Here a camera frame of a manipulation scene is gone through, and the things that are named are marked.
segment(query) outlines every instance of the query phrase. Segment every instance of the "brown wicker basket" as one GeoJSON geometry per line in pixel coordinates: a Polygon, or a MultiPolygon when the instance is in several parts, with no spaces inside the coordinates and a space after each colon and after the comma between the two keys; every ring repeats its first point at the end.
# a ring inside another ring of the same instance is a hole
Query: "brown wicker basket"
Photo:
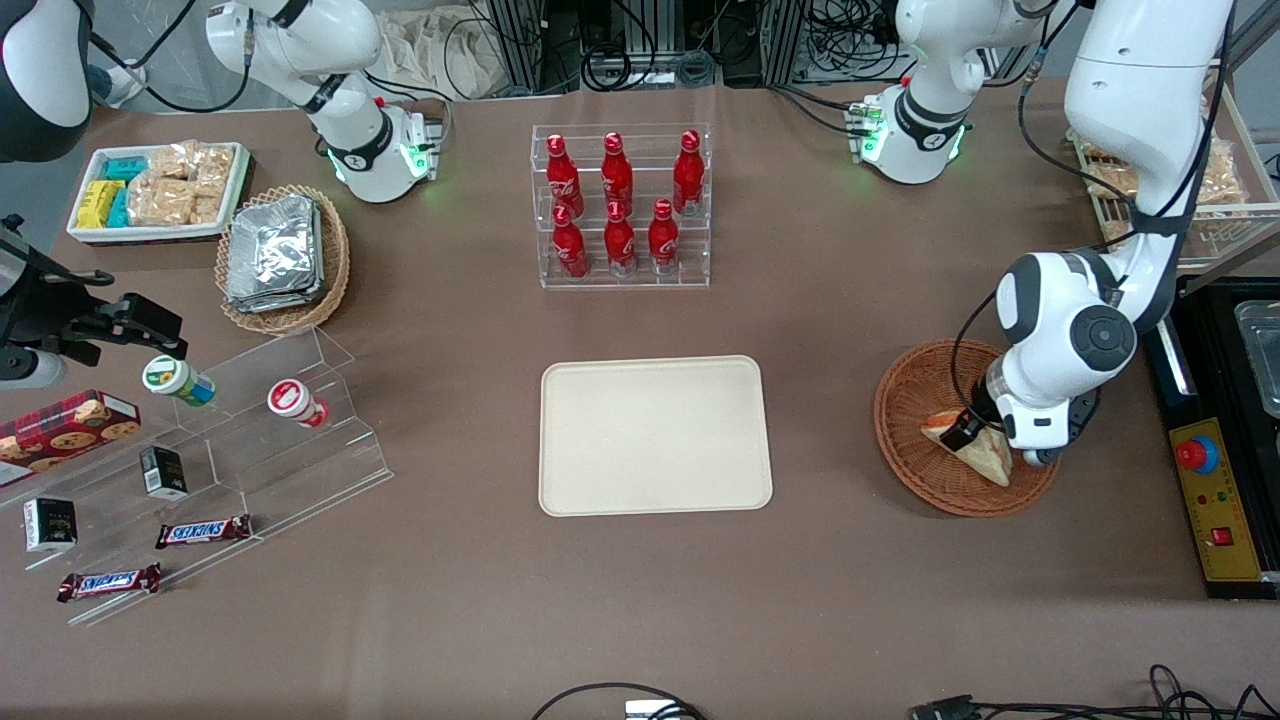
{"type": "MultiPolygon", "coordinates": [[[[1002,488],[920,433],[925,418],[960,406],[951,387],[952,343],[919,345],[890,366],[876,388],[876,439],[893,474],[929,505],[968,518],[1012,515],[1044,495],[1057,462],[1037,468],[1018,456],[1002,488]]],[[[972,387],[997,357],[995,347],[965,341],[956,360],[960,387],[972,387]]]]}
{"type": "MultiPolygon", "coordinates": [[[[241,313],[224,301],[223,314],[247,331],[285,336],[306,325],[319,325],[333,315],[338,304],[342,302],[342,296],[347,292],[347,279],[351,275],[351,245],[347,242],[347,228],[343,227],[342,218],[338,217],[333,202],[323,192],[311,187],[287,184],[250,197],[244,206],[275,202],[291,193],[305,195],[320,206],[324,277],[329,288],[320,302],[314,305],[300,305],[257,314],[241,313]]],[[[227,293],[227,256],[230,246],[230,227],[223,231],[223,237],[218,241],[218,264],[214,265],[214,282],[218,283],[218,290],[223,291],[224,295],[227,293]]]]}

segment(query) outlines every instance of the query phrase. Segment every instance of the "coca-cola bottle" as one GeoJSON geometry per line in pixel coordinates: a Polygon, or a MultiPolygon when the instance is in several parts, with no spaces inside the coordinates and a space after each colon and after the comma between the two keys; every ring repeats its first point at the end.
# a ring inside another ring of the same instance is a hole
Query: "coca-cola bottle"
{"type": "Polygon", "coordinates": [[[655,274],[672,275],[680,269],[676,256],[678,240],[680,228],[671,219],[671,200],[663,197],[653,204],[653,222],[649,223],[649,260],[655,274]]]}
{"type": "Polygon", "coordinates": [[[609,272],[625,278],[636,272],[636,233],[631,229],[622,204],[608,205],[609,222],[604,225],[604,250],[609,254],[609,272]]]}
{"type": "Polygon", "coordinates": [[[552,186],[556,205],[568,208],[575,219],[581,218],[585,209],[582,186],[577,181],[577,165],[564,150],[564,137],[547,136],[547,152],[550,155],[547,161],[547,183],[552,186]]]}
{"type": "Polygon", "coordinates": [[[707,165],[700,151],[703,138],[695,129],[680,136],[680,158],[676,159],[676,187],[671,205],[681,218],[696,215],[703,208],[703,174],[707,165]]]}
{"type": "Polygon", "coordinates": [[[556,243],[556,256],[559,259],[564,272],[571,278],[584,278],[591,272],[591,261],[586,258],[586,246],[582,243],[582,231],[573,224],[570,209],[557,205],[552,210],[556,220],[556,229],[552,232],[552,242],[556,243]]]}
{"type": "Polygon", "coordinates": [[[622,151],[622,136],[611,132],[604,136],[604,163],[600,165],[604,176],[604,201],[621,202],[623,214],[631,217],[631,193],[635,182],[631,177],[631,160],[622,151]]]}

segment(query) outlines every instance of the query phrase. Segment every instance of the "snickers bar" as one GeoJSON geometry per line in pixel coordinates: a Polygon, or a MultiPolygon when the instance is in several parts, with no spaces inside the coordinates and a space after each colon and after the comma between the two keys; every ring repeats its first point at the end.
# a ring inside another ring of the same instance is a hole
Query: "snickers bar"
{"type": "Polygon", "coordinates": [[[157,589],[160,589],[159,562],[127,573],[108,573],[105,575],[77,575],[72,573],[67,575],[67,579],[58,588],[58,602],[84,600],[86,597],[110,594],[113,592],[147,591],[154,593],[157,589]]]}
{"type": "Polygon", "coordinates": [[[160,525],[160,538],[156,541],[156,550],[163,550],[170,544],[243,539],[252,533],[253,529],[248,524],[248,514],[237,515],[236,518],[223,518],[221,520],[187,523],[186,525],[160,525]]]}

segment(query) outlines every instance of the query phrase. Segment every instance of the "clear acrylic rack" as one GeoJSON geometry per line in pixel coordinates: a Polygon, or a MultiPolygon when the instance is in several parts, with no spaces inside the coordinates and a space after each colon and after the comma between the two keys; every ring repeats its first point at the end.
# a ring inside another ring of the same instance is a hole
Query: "clear acrylic rack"
{"type": "MultiPolygon", "coordinates": [[[[76,547],[28,553],[27,569],[46,579],[50,601],[69,573],[136,570],[152,562],[164,571],[163,594],[393,477],[338,372],[351,363],[351,354],[328,333],[307,328],[215,365],[205,372],[218,383],[212,402],[189,407],[174,401],[172,415],[145,414],[137,436],[5,488],[0,524],[22,527],[22,505],[32,497],[76,503],[76,547]],[[268,389],[289,377],[329,404],[329,419],[320,428],[302,428],[268,409],[268,389]],[[186,498],[168,502],[145,493],[138,454],[150,445],[182,456],[186,498]],[[244,512],[252,516],[248,539],[155,548],[161,524],[244,512]]],[[[68,623],[95,624],[148,597],[138,591],[76,601],[68,606],[73,615],[68,623]]]]}
{"type": "Polygon", "coordinates": [[[707,287],[712,282],[712,147],[713,129],[707,123],[648,123],[598,126],[534,126],[530,147],[530,181],[534,191],[534,234],[538,238],[538,272],[548,290],[611,290],[707,287]],[[649,265],[649,222],[653,204],[671,197],[673,169],[680,156],[680,136],[695,129],[703,136],[701,154],[707,165],[703,181],[703,205],[698,214],[680,218],[680,269],[672,275],[658,275],[649,265]],[[600,164],[604,161],[604,136],[622,136],[627,159],[635,173],[635,210],[631,225],[636,233],[635,274],[617,278],[609,273],[604,251],[604,187],[600,164]],[[547,137],[561,135],[568,156],[577,165],[586,211],[577,219],[586,242],[591,272],[585,278],[571,278],[556,258],[552,242],[552,200],[547,184],[547,137]]]}

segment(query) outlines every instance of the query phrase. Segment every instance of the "yellow control panel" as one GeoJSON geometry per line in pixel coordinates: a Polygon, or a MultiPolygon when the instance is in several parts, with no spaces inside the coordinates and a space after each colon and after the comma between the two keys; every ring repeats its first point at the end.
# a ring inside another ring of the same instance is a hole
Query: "yellow control panel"
{"type": "Polygon", "coordinates": [[[1183,500],[1204,579],[1256,583],[1262,578],[1217,418],[1169,433],[1183,500]]]}

